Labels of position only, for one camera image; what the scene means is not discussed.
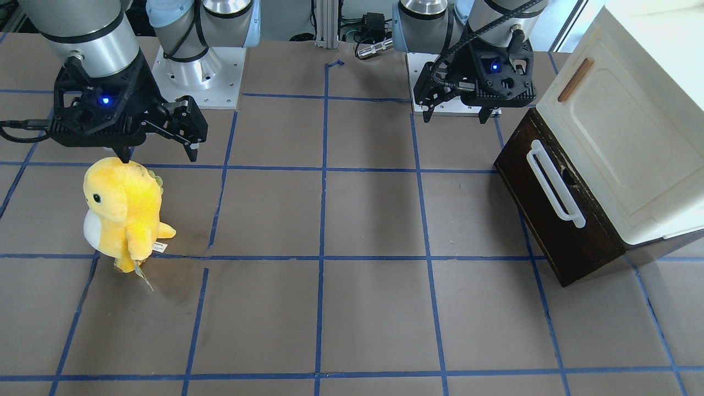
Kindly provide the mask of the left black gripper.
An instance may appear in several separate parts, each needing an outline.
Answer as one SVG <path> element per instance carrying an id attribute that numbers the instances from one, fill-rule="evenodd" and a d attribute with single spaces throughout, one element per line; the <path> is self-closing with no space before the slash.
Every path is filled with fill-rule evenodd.
<path id="1" fill-rule="evenodd" d="M 485 124 L 496 108 L 520 108 L 535 100 L 534 60 L 528 38 L 511 38 L 508 47 L 476 38 L 445 63 L 443 77 L 455 87 L 438 84 L 429 71 L 422 71 L 414 85 L 414 102 L 429 123 L 437 106 L 458 97 L 464 105 L 478 106 L 478 120 Z"/>

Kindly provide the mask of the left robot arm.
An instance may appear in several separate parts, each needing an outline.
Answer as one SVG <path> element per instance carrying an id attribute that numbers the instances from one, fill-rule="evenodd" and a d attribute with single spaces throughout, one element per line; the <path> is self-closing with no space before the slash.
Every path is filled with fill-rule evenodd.
<path id="1" fill-rule="evenodd" d="M 481 123 L 497 108 L 533 102 L 530 32 L 547 6 L 546 1 L 397 1 L 395 50 L 437 55 L 411 86 L 424 121 L 454 98 L 478 106 Z"/>

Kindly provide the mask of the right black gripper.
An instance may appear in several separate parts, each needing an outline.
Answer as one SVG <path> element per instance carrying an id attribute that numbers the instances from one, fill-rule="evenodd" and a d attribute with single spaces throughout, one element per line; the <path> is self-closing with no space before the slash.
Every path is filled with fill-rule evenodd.
<path id="1" fill-rule="evenodd" d="M 142 123 L 166 119 L 165 137 L 180 143 L 189 161 L 197 161 L 208 136 L 206 118 L 193 97 L 165 102 L 143 52 L 125 69 L 102 78 L 91 78 L 83 61 L 69 56 L 54 83 L 47 135 L 63 146 L 108 147 L 127 163 L 130 147 L 146 140 Z"/>

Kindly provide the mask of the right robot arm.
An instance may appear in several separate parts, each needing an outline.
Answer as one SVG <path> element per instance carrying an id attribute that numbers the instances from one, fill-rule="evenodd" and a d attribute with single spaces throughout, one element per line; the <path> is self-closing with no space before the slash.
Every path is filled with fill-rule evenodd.
<path id="1" fill-rule="evenodd" d="M 121 161 L 148 134 L 176 141 L 189 160 L 206 142 L 201 106 L 237 98 L 226 53 L 261 40 L 259 1 L 148 1 L 162 53 L 151 68 L 121 1 L 21 1 L 63 65 L 49 121 L 3 122 L 45 131 L 67 147 L 104 147 Z"/>

